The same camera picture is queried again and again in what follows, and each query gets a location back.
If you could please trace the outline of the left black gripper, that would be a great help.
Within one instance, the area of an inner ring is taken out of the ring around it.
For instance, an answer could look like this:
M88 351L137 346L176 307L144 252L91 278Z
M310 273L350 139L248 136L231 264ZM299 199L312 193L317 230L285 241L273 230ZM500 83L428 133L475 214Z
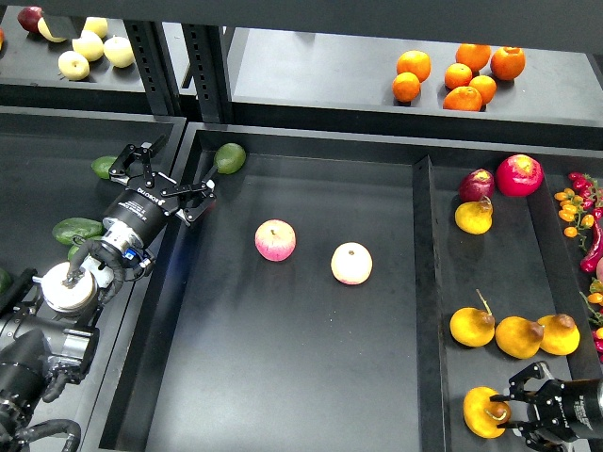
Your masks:
M210 210L216 201L213 165L197 183L177 185L163 173L153 173L151 160L166 145L161 135L151 144L126 145L108 169L109 180L126 186L107 208L103 225L107 232L120 234L131 245L150 245L169 217L191 226ZM142 176L131 178L128 169L134 162L142 165Z

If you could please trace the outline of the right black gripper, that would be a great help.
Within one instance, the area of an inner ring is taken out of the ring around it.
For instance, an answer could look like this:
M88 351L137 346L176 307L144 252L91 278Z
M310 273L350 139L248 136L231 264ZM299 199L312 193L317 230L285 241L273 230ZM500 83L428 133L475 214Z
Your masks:
M531 380L541 380L538 390L527 390ZM492 402L534 403L532 423L518 421L499 424L498 430L513 430L526 447L540 452L563 452L565 446L551 440L572 443L601 439L601 380L554 379L548 362L538 361L509 378L506 395L491 395Z

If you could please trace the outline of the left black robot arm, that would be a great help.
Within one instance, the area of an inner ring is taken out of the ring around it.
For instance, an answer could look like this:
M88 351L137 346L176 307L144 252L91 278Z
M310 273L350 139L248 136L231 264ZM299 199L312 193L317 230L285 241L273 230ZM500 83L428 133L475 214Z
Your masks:
M30 444L62 435L75 451L81 427L59 418L31 420L42 402L60 397L90 371L100 332L96 323L126 278L148 275L155 263L150 244L171 218L186 225L214 202L215 162L197 183L180 184L153 169L166 139L126 146L108 170L123 185L107 208L98 239L77 234L78 250L66 262L38 275L26 269L1 296L1 448L26 451Z

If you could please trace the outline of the small yellow pear behind arm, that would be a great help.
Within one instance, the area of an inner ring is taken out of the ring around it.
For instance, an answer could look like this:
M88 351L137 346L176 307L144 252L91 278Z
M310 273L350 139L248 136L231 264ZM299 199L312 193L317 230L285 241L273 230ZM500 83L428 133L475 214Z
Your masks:
M545 315L537 320L543 327L540 348L552 355L566 356L577 350L580 333L574 318L567 314Z

